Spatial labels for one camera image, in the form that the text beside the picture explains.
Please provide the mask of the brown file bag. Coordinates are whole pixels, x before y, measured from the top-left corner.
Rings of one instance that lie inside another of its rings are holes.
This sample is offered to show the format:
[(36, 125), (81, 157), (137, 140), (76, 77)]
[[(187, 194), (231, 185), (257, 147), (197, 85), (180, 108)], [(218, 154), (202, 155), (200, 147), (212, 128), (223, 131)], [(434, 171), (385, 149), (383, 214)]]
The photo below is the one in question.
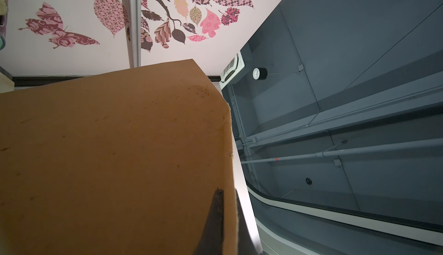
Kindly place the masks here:
[(238, 252), (231, 115), (193, 60), (1, 95), (3, 255), (192, 255), (215, 192)]

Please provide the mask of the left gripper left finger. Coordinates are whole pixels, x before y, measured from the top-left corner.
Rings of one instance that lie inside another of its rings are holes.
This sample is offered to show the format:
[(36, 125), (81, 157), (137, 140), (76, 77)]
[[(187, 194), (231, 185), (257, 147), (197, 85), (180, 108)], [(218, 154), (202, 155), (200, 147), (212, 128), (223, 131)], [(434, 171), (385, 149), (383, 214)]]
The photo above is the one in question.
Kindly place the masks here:
[(213, 195), (201, 239), (194, 255), (221, 255), (223, 249), (224, 191), (217, 189)]

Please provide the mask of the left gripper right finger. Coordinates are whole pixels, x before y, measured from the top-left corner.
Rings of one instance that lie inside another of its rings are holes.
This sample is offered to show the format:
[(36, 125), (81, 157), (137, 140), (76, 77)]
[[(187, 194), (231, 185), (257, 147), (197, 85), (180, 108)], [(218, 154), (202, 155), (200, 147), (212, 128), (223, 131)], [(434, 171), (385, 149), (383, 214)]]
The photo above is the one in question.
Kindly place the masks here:
[(236, 193), (236, 203), (238, 209), (238, 255), (258, 255), (248, 231), (238, 193)]

